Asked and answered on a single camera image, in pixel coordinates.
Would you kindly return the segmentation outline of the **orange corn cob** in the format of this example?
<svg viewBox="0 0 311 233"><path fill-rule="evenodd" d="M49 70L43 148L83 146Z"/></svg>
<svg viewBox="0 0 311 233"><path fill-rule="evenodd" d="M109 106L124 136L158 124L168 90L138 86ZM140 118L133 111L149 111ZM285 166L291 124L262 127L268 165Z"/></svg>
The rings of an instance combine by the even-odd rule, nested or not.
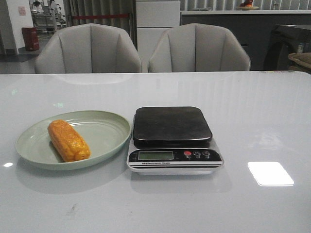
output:
<svg viewBox="0 0 311 233"><path fill-rule="evenodd" d="M76 162L90 157L88 144L66 121L52 121L48 126L48 133L52 144L65 162Z"/></svg>

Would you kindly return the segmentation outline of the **digital kitchen scale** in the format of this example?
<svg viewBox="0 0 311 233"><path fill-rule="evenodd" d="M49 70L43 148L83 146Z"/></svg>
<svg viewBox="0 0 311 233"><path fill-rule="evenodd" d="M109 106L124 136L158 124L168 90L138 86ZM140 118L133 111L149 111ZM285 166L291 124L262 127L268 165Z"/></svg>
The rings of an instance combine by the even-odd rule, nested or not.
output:
<svg viewBox="0 0 311 233"><path fill-rule="evenodd" d="M206 175L224 160L199 108L141 107L133 119L127 165L141 175Z"/></svg>

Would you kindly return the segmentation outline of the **right grey upholstered chair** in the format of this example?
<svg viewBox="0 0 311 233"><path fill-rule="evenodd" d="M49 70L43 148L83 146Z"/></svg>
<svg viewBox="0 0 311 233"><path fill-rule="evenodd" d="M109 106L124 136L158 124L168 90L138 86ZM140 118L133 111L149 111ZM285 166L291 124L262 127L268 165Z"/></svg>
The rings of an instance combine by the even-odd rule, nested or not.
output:
<svg viewBox="0 0 311 233"><path fill-rule="evenodd" d="M148 61L148 72L249 71L251 60L227 28L191 23L166 30Z"/></svg>

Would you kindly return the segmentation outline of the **grey upholstered chair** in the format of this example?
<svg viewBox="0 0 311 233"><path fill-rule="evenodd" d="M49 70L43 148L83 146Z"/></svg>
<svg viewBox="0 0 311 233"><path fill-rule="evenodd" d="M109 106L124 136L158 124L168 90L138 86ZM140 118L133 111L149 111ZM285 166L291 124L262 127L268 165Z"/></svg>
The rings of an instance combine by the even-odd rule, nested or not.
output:
<svg viewBox="0 0 311 233"><path fill-rule="evenodd" d="M251 60L227 28L191 23L166 30L148 61L148 72L249 71Z"/></svg>
<svg viewBox="0 0 311 233"><path fill-rule="evenodd" d="M141 59L127 31L94 23L59 30L35 60L37 74L141 71Z"/></svg>

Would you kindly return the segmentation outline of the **light green plate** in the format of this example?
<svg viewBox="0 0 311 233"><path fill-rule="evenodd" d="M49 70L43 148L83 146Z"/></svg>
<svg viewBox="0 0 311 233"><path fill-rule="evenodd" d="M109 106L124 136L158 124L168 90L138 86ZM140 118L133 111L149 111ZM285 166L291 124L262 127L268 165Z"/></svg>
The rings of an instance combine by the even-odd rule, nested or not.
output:
<svg viewBox="0 0 311 233"><path fill-rule="evenodd" d="M69 123L87 142L88 159L64 162L48 135L54 120ZM75 170L98 164L116 154L131 135L130 123L124 117L105 111L76 111L42 120L23 132L16 142L17 153L31 165L47 170Z"/></svg>

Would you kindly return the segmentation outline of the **left grey upholstered chair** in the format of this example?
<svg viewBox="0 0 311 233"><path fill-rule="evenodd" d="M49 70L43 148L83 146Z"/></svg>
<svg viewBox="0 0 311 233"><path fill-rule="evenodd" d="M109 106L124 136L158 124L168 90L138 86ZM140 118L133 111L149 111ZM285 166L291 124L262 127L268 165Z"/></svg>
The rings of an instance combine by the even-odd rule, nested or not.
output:
<svg viewBox="0 0 311 233"><path fill-rule="evenodd" d="M35 60L37 74L141 71L141 59L127 31L94 23L59 30Z"/></svg>

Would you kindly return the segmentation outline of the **white drawer cabinet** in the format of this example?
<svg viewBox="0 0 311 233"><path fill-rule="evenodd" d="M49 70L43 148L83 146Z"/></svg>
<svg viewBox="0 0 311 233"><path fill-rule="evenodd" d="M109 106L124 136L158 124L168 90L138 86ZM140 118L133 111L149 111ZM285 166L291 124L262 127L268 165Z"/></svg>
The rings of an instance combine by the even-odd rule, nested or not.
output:
<svg viewBox="0 0 311 233"><path fill-rule="evenodd" d="M180 24L179 0L137 0L137 49L142 71L147 72L149 58L162 33Z"/></svg>

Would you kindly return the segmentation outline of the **red barrier bar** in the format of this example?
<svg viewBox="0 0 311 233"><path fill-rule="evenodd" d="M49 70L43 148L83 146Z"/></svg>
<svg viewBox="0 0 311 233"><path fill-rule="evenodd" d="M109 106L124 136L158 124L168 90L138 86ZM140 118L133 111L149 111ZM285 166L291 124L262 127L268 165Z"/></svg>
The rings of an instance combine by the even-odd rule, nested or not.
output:
<svg viewBox="0 0 311 233"><path fill-rule="evenodd" d="M129 18L130 13L116 14L116 15L96 15L96 16L71 16L74 20L87 20L87 19L112 19L112 18Z"/></svg>

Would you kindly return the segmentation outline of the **dark grey counter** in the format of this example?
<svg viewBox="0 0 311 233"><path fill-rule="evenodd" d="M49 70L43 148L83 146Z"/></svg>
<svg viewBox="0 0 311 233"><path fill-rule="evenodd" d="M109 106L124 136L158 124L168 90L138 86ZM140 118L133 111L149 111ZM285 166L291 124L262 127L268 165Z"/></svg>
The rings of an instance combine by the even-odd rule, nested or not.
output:
<svg viewBox="0 0 311 233"><path fill-rule="evenodd" d="M311 25L309 10L183 11L181 24L201 23L228 28L251 59L251 70L264 70L271 31L276 25Z"/></svg>

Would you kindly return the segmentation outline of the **fruit plate on counter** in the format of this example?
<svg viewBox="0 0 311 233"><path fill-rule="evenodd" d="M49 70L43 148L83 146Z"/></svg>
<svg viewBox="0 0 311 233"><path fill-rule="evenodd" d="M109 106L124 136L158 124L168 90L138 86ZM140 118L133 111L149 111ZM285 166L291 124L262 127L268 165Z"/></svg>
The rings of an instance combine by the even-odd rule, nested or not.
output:
<svg viewBox="0 0 311 233"><path fill-rule="evenodd" d="M258 6L253 5L253 0L244 0L237 6L238 10L248 11L248 10L257 10Z"/></svg>

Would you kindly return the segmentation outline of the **red bin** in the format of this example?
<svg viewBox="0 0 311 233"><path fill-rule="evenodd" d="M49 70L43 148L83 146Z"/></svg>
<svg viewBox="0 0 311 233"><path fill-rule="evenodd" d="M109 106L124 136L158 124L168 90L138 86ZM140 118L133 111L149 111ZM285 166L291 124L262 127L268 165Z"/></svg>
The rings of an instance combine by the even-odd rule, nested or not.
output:
<svg viewBox="0 0 311 233"><path fill-rule="evenodd" d="M26 51L39 50L39 41L35 27L23 27L22 34Z"/></svg>

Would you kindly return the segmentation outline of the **dark appliance at right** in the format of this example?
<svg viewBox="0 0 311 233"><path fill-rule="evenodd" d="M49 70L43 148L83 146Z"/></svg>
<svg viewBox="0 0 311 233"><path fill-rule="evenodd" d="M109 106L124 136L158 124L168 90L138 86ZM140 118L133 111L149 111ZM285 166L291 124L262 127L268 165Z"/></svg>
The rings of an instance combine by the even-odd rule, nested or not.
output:
<svg viewBox="0 0 311 233"><path fill-rule="evenodd" d="M276 25L271 31L264 70L287 70L288 55L311 51L310 25Z"/></svg>

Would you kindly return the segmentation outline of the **beige cushion at right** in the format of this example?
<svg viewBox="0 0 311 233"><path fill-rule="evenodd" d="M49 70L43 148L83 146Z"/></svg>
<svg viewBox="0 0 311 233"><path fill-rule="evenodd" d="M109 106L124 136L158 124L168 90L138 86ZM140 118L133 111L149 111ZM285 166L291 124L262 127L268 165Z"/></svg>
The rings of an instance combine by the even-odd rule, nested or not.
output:
<svg viewBox="0 0 311 233"><path fill-rule="evenodd" d="M311 53L290 53L288 70L311 73Z"/></svg>

